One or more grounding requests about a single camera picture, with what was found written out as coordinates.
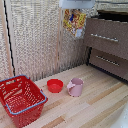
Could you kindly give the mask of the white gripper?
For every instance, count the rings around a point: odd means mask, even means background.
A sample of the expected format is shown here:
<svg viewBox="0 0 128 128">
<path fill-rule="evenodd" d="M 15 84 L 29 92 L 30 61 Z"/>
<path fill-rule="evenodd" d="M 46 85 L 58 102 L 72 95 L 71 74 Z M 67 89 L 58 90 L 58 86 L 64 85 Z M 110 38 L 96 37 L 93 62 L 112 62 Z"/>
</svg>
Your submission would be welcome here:
<svg viewBox="0 0 128 128">
<path fill-rule="evenodd" d="M 95 0 L 60 0 L 59 7 L 62 9 L 90 9 Z"/>
</svg>

